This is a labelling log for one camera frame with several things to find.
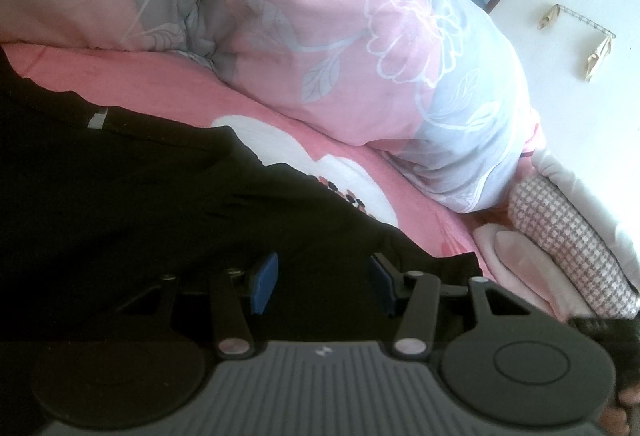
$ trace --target pink blanket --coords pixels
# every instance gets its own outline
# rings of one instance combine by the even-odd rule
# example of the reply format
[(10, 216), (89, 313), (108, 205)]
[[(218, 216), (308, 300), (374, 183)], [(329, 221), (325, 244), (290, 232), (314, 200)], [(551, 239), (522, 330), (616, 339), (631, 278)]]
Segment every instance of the pink blanket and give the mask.
[[(354, 206), (397, 226), (433, 256), (479, 254), (459, 214), (425, 197), (378, 152), (345, 145), (286, 118), (230, 90), (187, 58), (26, 44), (4, 49), (19, 74), (47, 89), (71, 90), (98, 105), (197, 127), (229, 125), (263, 163), (286, 162), (331, 182)], [(480, 264), (490, 277), (484, 261)]]

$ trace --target black glove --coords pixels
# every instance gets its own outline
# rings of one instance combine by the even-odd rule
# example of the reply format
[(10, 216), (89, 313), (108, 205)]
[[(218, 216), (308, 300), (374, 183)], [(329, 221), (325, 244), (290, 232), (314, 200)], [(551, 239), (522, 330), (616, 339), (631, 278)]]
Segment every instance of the black glove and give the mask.
[(640, 320), (575, 317), (568, 324), (609, 353), (618, 392), (640, 385)]

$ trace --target screw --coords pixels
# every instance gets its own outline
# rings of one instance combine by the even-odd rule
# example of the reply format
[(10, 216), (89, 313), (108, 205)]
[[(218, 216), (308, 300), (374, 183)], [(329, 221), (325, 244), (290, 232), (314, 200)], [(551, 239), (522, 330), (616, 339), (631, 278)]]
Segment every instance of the screw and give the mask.
[(218, 349), (225, 355), (244, 355), (251, 344), (244, 339), (224, 339), (218, 343)]
[(396, 340), (394, 348), (402, 355), (420, 355), (427, 350), (427, 343), (420, 339), (400, 339)]

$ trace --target small logo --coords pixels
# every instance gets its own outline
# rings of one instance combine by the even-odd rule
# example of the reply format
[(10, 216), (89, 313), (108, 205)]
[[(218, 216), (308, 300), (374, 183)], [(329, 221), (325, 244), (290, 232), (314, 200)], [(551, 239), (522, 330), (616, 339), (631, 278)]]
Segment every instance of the small logo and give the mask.
[(333, 352), (334, 352), (334, 350), (332, 350), (331, 348), (329, 348), (327, 346), (322, 346), (322, 347), (316, 349), (316, 355), (318, 355), (318, 356), (331, 356), (331, 354)]

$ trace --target finger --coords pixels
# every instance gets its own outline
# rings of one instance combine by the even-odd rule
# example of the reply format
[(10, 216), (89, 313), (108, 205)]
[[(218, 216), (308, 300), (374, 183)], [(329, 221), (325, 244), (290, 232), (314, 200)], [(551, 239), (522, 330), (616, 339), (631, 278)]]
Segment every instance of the finger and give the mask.
[(620, 403), (627, 407), (640, 404), (640, 384), (634, 387), (629, 387), (620, 393), (618, 396)]
[(607, 407), (600, 416), (600, 426), (610, 436), (628, 436), (631, 427), (626, 423), (626, 412), (623, 409)]

